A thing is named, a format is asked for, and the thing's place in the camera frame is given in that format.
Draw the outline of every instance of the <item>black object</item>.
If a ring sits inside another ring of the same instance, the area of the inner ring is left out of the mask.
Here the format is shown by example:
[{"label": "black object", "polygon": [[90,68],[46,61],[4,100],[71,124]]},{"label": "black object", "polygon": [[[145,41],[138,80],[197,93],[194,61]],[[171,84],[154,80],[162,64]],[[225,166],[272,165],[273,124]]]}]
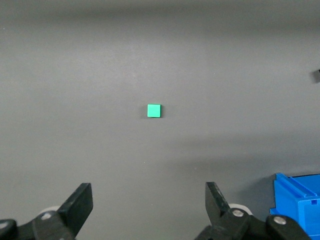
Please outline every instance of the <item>black object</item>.
[{"label": "black object", "polygon": [[82,183],[57,211],[47,211],[18,226],[0,220],[0,240],[74,240],[93,209],[90,183]]},{"label": "black object", "polygon": [[244,210],[230,208],[215,182],[205,186],[205,208],[212,225],[195,240],[310,240],[292,218],[270,215],[260,221]]}]

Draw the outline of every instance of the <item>green block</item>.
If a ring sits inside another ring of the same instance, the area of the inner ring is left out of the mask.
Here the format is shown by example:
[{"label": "green block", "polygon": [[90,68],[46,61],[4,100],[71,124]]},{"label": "green block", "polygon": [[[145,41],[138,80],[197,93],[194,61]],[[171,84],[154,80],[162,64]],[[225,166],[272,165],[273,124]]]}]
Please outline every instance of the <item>green block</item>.
[{"label": "green block", "polygon": [[161,104],[148,104],[147,117],[160,118],[160,116],[161,116]]}]

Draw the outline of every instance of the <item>blue plastic bin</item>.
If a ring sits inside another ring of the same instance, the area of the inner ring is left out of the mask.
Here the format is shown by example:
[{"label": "blue plastic bin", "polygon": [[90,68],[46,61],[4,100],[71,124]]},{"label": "blue plastic bin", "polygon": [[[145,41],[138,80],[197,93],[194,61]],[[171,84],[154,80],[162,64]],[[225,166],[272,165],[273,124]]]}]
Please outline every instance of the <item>blue plastic bin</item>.
[{"label": "blue plastic bin", "polygon": [[293,218],[313,239],[320,240],[320,174],[287,177],[276,174],[275,208],[271,214]]}]

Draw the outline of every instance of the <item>screw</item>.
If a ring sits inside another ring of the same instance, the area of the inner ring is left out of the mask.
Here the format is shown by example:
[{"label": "screw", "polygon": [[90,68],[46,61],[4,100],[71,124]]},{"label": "screw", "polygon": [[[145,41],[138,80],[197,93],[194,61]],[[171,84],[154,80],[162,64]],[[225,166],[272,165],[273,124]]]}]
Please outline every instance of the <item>screw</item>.
[{"label": "screw", "polygon": [[241,218],[245,215],[242,211],[240,211],[238,209],[233,210],[232,213],[233,213],[233,215],[235,215],[238,218]]},{"label": "screw", "polygon": [[3,223],[0,223],[0,229],[4,229],[8,226],[8,223],[5,221]]},{"label": "screw", "polygon": [[287,224],[287,221],[281,217],[281,216],[275,216],[274,219],[273,219],[277,224],[280,224],[280,225],[285,225]]},{"label": "screw", "polygon": [[48,213],[48,212],[46,212],[45,214],[43,214],[43,216],[41,217],[41,220],[47,220],[47,219],[49,219],[49,218],[51,218],[51,214],[50,213]]}]

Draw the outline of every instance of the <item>gray table surface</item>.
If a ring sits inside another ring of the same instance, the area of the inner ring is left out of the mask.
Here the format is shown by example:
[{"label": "gray table surface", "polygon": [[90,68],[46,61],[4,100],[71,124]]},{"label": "gray table surface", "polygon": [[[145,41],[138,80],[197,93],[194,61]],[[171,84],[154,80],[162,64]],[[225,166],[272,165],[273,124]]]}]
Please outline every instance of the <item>gray table surface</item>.
[{"label": "gray table surface", "polygon": [[[320,1],[0,3],[0,218],[92,183],[78,240],[192,240],[320,172]],[[162,118],[147,118],[149,103]]]}]

